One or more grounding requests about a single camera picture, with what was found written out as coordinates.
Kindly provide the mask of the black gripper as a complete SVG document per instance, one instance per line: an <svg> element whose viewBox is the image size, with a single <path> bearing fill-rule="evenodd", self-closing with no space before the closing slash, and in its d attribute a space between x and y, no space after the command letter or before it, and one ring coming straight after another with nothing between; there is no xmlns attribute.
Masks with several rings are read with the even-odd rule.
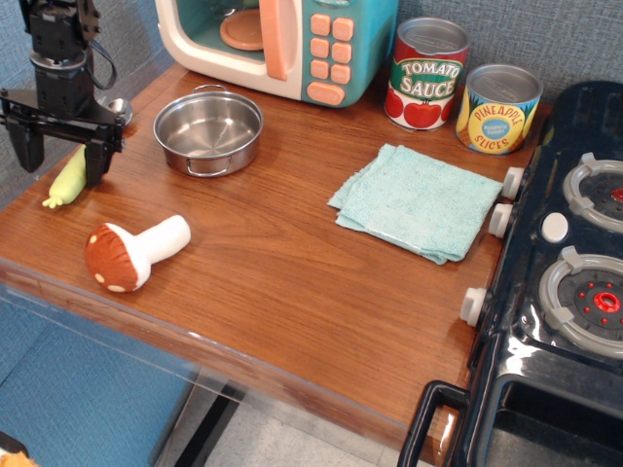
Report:
<svg viewBox="0 0 623 467"><path fill-rule="evenodd" d="M92 65L35 65L36 88L1 89L1 124L9 132L20 166L28 173L43 163L44 137L86 144L87 186L96 187L112 155L123 147L123 120L99 104Z"/></svg>

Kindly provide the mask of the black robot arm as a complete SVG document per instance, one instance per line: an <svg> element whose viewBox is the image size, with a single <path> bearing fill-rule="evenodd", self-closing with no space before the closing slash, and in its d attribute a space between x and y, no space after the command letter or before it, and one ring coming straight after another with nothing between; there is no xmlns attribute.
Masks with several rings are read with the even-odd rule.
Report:
<svg viewBox="0 0 623 467"><path fill-rule="evenodd" d="M123 151L125 123L95 98L117 80L115 67L107 83L95 77L93 55L110 58L95 41L99 11L92 1L22 1L20 8L35 89L1 89L1 125L30 173L43 163L45 136L85 145L87 185L97 186L112 156Z"/></svg>

